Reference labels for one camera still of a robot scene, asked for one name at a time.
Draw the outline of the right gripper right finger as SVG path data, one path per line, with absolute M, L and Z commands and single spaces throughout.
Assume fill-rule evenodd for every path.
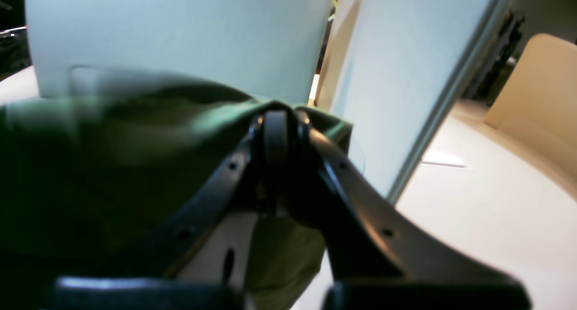
M 458 252 L 402 216 L 302 110 L 288 117 L 287 209 L 319 230 L 334 285 L 326 310 L 529 310 L 513 276 Z

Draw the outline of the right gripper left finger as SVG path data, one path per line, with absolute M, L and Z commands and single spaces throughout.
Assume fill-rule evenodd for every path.
M 282 213 L 289 113 L 270 110 L 203 186 L 96 277 L 60 277 L 52 310 L 243 310 L 254 229 Z

